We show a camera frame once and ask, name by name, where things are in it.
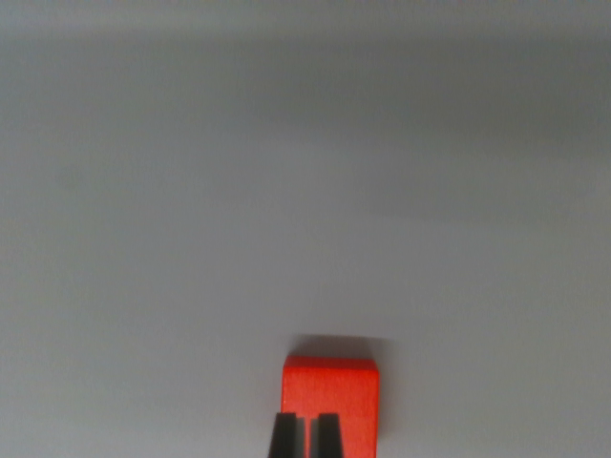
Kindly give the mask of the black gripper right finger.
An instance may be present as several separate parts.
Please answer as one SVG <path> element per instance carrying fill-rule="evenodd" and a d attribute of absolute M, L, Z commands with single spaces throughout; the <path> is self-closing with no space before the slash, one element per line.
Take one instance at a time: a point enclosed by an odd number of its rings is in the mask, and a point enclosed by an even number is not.
<path fill-rule="evenodd" d="M 338 413 L 321 413 L 310 421 L 310 457 L 344 457 L 340 416 Z"/>

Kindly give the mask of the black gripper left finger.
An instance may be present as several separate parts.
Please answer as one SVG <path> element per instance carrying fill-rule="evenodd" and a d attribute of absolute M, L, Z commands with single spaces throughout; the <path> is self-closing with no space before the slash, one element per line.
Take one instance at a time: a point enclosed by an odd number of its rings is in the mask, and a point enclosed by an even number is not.
<path fill-rule="evenodd" d="M 305 456 L 305 420 L 296 413 L 276 414 L 268 448 L 268 458 Z"/>

